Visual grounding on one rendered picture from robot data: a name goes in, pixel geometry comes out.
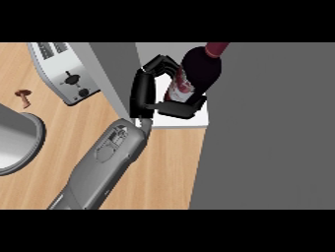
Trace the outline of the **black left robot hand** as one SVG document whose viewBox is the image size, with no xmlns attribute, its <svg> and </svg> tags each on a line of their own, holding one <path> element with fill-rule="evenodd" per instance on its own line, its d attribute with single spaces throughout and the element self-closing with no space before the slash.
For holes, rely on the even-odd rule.
<svg viewBox="0 0 335 252">
<path fill-rule="evenodd" d="M 154 79 L 163 74 L 173 77 L 178 69 L 175 60 L 166 55 L 157 55 L 136 70 L 129 95 L 130 118 L 152 118 L 154 112 L 181 119 L 191 119 L 195 116 L 195 112 L 207 101 L 204 95 L 192 104 L 172 100 L 155 102 Z"/>
</svg>

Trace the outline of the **dark wine bottle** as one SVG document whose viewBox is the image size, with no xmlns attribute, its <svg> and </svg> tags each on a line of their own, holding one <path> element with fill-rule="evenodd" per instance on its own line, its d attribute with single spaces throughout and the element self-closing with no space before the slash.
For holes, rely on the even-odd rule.
<svg viewBox="0 0 335 252">
<path fill-rule="evenodd" d="M 186 52 L 164 93 L 166 100 L 186 104 L 197 102 L 219 77 L 219 56 L 226 45 L 226 42 L 209 42 Z"/>
</svg>

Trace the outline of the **dark grey cabinet door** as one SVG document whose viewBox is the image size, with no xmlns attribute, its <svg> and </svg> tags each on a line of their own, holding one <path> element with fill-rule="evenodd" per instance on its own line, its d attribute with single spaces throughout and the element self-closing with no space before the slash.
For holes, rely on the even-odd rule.
<svg viewBox="0 0 335 252">
<path fill-rule="evenodd" d="M 335 43 L 232 43 L 194 209 L 335 209 Z"/>
</svg>

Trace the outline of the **silver toaster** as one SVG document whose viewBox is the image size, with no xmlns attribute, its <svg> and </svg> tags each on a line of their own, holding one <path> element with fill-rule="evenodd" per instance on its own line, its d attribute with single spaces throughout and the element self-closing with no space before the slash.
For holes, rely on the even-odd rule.
<svg viewBox="0 0 335 252">
<path fill-rule="evenodd" d="M 67 42 L 28 42 L 37 73 L 62 102 L 71 106 L 98 91 L 98 85 Z"/>
</svg>

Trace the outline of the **small brown mushroom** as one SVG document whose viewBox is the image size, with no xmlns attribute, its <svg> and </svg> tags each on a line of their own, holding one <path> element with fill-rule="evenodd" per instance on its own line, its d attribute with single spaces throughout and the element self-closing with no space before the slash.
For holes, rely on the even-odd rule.
<svg viewBox="0 0 335 252">
<path fill-rule="evenodd" d="M 28 101 L 28 96 L 31 95 L 31 91 L 30 90 L 16 90 L 15 91 L 15 96 L 18 96 L 22 100 L 22 107 L 28 108 L 31 103 Z"/>
</svg>

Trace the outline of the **grey cylindrical pot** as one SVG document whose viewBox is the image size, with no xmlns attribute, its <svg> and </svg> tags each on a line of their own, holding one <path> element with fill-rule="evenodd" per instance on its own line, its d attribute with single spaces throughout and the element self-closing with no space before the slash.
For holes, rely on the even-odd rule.
<svg viewBox="0 0 335 252">
<path fill-rule="evenodd" d="M 0 103 L 0 176 L 22 169 L 37 156 L 44 142 L 41 119 L 18 113 Z"/>
</svg>

